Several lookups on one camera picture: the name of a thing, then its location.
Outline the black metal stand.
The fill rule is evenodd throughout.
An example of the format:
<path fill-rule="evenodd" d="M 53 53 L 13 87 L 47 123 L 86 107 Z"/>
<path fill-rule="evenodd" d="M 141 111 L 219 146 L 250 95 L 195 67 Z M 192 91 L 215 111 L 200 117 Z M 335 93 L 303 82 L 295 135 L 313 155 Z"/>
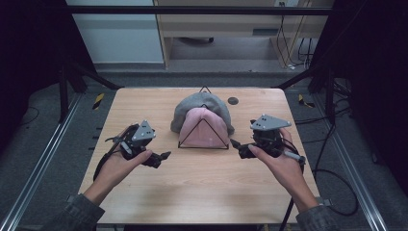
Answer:
<path fill-rule="evenodd" d="M 331 124 L 335 123 L 335 106 L 333 103 L 334 99 L 334 82 L 335 82 L 335 72 L 330 65 L 327 64 L 316 64 L 309 69 L 295 75 L 290 80 L 276 86 L 277 89 L 285 90 L 288 87 L 294 85 L 295 83 L 311 77 L 312 80 L 309 83 L 308 91 L 310 93 L 320 92 L 325 89 L 325 108 L 324 112 L 326 117 L 329 119 Z"/>
<path fill-rule="evenodd" d="M 68 116 L 68 85 L 71 85 L 75 92 L 84 92 L 87 89 L 83 77 L 88 76 L 110 90 L 122 89 L 122 86 L 114 84 L 95 71 L 87 69 L 75 62 L 66 62 L 62 65 L 58 73 L 59 88 L 60 88 L 60 122 L 63 122 Z"/>

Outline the dark curtain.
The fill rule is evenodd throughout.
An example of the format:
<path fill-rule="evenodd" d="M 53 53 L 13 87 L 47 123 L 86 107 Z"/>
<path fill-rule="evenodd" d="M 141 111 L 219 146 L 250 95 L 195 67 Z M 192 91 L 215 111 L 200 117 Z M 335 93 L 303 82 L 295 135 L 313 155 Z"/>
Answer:
<path fill-rule="evenodd" d="M 334 0 L 314 55 L 311 91 L 351 83 L 374 153 L 408 195 L 408 0 Z"/>
<path fill-rule="evenodd" d="M 38 7 L 66 7 L 66 0 L 28 0 Z M 72 14 L 40 12 L 69 56 L 96 71 Z M 34 27 L 20 0 L 0 0 L 0 155 L 28 110 L 30 96 L 58 83 L 61 62 L 48 36 Z"/>

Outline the grey beanie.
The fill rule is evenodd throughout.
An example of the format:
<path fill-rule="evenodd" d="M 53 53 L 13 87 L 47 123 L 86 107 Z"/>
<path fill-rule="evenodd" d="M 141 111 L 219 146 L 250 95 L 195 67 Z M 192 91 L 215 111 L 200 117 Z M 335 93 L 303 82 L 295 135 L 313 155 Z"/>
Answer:
<path fill-rule="evenodd" d="M 231 116 L 226 104 L 218 96 L 209 92 L 196 92 L 183 99 L 175 107 L 170 130 L 179 133 L 186 119 L 187 112 L 193 108 L 201 108 L 203 105 L 223 119 L 229 135 L 234 134 L 235 128 L 232 125 Z"/>

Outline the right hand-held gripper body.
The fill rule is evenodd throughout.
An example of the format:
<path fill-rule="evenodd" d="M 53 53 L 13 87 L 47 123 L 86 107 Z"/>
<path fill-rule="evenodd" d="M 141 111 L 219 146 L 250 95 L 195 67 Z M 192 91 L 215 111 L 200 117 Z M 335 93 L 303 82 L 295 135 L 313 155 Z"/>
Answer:
<path fill-rule="evenodd" d="M 285 155 L 297 160 L 299 163 L 305 163 L 306 158 L 300 156 L 294 147 L 287 145 L 280 134 L 281 128 L 291 125 L 287 120 L 265 114 L 250 121 L 250 129 L 253 131 L 252 138 L 255 145 L 263 149 L 269 156 L 277 158 Z"/>

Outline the white cabinet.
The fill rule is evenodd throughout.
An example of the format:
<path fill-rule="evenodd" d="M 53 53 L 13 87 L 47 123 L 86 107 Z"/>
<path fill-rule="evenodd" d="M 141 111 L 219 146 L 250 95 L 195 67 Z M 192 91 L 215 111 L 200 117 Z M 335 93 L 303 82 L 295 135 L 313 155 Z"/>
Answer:
<path fill-rule="evenodd" d="M 95 64 L 162 63 L 154 14 L 74 14 Z"/>

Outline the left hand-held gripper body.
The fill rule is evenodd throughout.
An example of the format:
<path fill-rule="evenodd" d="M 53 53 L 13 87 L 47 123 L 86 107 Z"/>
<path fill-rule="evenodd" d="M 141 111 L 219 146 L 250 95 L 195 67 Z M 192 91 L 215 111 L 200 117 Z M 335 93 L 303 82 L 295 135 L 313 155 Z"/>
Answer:
<path fill-rule="evenodd" d="M 119 146 L 122 156 L 126 160 L 131 160 L 143 152 L 155 137 L 154 129 L 145 119 L 141 124 L 130 125 L 120 136 L 110 138 L 114 146 L 109 150 L 109 154 L 115 153 Z"/>

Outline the yellow and black tape strip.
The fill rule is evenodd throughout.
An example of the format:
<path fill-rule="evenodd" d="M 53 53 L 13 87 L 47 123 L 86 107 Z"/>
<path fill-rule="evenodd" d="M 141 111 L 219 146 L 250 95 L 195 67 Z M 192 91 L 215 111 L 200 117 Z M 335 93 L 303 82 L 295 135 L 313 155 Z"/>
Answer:
<path fill-rule="evenodd" d="M 101 103 L 102 99 L 104 98 L 104 95 L 105 95 L 105 93 L 99 93 L 96 96 L 95 101 L 94 101 L 94 103 L 92 105 L 93 110 L 97 110 L 99 108 L 100 103 Z"/>
<path fill-rule="evenodd" d="M 316 107 L 316 105 L 314 103 L 306 102 L 302 94 L 298 95 L 298 103 L 299 103 L 299 105 L 303 105 L 303 106 L 306 106 L 308 108 L 315 108 Z"/>

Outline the black wire rack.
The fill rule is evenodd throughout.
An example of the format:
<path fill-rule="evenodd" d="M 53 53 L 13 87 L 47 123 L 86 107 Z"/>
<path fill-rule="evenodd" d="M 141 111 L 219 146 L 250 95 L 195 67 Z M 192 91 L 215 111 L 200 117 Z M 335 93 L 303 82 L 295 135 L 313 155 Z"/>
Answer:
<path fill-rule="evenodd" d="M 174 110 L 170 130 L 179 134 L 182 148 L 229 147 L 235 131 L 225 103 L 210 91 L 201 90 L 183 99 Z"/>

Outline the black horizontal frame bar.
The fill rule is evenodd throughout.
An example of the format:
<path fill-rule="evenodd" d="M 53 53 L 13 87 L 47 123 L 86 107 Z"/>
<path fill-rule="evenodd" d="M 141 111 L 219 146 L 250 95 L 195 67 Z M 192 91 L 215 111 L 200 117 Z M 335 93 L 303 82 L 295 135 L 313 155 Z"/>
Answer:
<path fill-rule="evenodd" d="M 213 7 L 213 6 L 67 6 L 68 13 L 101 14 L 242 14 L 242 15 L 329 15 L 331 8 Z"/>

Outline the person's right hand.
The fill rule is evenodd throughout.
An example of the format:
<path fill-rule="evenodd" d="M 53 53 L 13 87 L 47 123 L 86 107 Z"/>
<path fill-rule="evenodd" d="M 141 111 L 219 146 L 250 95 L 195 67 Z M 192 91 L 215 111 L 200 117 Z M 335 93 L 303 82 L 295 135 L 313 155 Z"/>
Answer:
<path fill-rule="evenodd" d="M 284 154 L 273 158 L 264 150 L 254 145 L 249 145 L 249 150 L 260 161 L 267 165 L 277 181 L 291 196 L 294 196 L 296 193 L 304 194 L 308 190 L 297 160 L 287 157 Z"/>

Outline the person's left hand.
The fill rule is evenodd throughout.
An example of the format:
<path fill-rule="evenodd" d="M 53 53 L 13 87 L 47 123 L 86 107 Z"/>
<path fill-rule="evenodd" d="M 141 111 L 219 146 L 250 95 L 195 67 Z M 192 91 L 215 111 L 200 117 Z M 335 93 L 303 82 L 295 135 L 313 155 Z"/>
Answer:
<path fill-rule="evenodd" d="M 120 144 L 116 144 L 112 154 L 100 168 L 92 186 L 96 188 L 98 193 L 109 193 L 135 167 L 147 161 L 151 155 L 152 151 L 147 149 L 142 151 L 135 158 L 126 160 L 122 155 Z"/>

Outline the light wooden desk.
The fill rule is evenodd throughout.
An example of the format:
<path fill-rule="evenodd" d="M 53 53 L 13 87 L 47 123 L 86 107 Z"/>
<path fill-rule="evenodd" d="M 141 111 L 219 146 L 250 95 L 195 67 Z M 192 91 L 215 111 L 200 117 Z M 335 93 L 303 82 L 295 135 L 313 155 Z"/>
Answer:
<path fill-rule="evenodd" d="M 335 0 L 153 0 L 158 6 L 331 8 Z M 175 38 L 269 38 L 282 66 L 294 63 L 301 39 L 317 39 L 325 15 L 210 15 L 159 14 L 156 16 L 165 64 Z"/>

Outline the aluminium rail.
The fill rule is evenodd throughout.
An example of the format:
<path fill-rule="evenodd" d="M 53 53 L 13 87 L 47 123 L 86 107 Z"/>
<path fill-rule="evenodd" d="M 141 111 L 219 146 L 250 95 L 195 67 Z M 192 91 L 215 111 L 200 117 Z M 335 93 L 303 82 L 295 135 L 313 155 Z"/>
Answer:
<path fill-rule="evenodd" d="M 74 93 L 73 98 L 69 103 L 66 115 L 58 122 L 53 134 L 45 147 L 41 150 L 34 167 L 30 171 L 29 177 L 26 179 L 23 188 L 18 194 L 11 209 L 6 213 L 5 217 L 0 223 L 0 231 L 14 231 L 24 215 L 28 205 L 30 204 L 38 185 L 52 161 L 64 134 L 75 115 L 78 104 L 83 97 L 82 93 Z"/>
<path fill-rule="evenodd" d="M 378 181 L 387 177 L 387 170 L 372 161 L 372 156 L 359 127 L 349 117 L 350 109 L 343 96 L 335 95 L 325 103 L 323 96 L 314 95 L 320 113 L 334 107 L 335 129 L 332 135 L 334 148 L 344 173 L 356 192 L 360 208 L 371 231 L 389 231 L 381 213 Z"/>

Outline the pink beanie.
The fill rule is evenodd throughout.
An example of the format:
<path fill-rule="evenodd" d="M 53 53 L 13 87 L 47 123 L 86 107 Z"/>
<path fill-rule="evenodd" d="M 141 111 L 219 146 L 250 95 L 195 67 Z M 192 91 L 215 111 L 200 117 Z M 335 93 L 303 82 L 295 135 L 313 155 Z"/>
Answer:
<path fill-rule="evenodd" d="M 179 146 L 187 148 L 228 148 L 229 135 L 223 119 L 206 108 L 187 112 L 179 133 Z"/>

